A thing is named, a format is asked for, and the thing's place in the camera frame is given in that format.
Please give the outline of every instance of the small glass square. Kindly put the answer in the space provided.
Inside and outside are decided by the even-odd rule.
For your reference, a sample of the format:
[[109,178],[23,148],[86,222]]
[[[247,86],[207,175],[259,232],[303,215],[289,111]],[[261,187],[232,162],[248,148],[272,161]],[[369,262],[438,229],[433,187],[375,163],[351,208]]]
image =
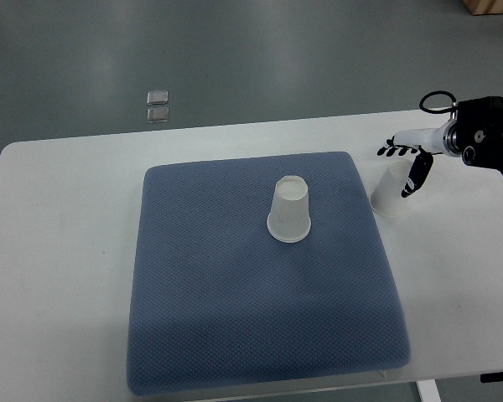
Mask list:
[[150,107],[148,109],[148,123],[168,121],[168,107]]
[[168,103],[168,92],[166,90],[148,92],[148,105],[164,105],[165,103]]

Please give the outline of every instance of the wooden box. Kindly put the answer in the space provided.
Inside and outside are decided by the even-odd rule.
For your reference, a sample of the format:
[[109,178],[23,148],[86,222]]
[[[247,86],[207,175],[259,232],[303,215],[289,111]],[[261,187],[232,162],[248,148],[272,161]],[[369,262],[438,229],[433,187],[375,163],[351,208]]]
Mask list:
[[462,0],[473,15],[503,14],[503,0]]

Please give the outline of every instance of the textured fabric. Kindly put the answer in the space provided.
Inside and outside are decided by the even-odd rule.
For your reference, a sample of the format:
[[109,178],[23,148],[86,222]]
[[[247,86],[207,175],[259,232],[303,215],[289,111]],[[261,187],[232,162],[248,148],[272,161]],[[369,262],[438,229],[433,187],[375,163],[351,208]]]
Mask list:
[[[309,186],[311,231],[267,230],[276,181]],[[400,367],[409,343],[365,190],[344,152],[149,169],[127,375],[135,394]]]

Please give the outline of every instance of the plastic cup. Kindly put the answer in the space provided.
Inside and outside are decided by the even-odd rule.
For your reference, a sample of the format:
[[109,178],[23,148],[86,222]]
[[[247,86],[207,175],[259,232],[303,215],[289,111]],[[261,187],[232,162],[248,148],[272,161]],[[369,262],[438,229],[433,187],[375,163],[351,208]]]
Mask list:
[[395,218],[408,210],[408,198],[403,198],[401,192],[412,165],[413,162],[407,159],[399,159],[389,164],[369,197],[373,211]]
[[308,185],[301,177],[285,176],[276,183],[267,227],[272,237],[283,243],[296,243],[308,235]]

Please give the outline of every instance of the gray floor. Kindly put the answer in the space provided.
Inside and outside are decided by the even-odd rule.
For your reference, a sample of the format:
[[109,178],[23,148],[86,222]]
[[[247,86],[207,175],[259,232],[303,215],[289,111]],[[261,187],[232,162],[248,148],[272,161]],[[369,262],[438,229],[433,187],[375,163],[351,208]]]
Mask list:
[[[148,90],[170,121],[148,125]],[[0,151],[10,142],[416,109],[503,94],[503,15],[460,0],[0,1]],[[443,401],[503,384],[438,381]],[[414,384],[276,400],[418,400]]]

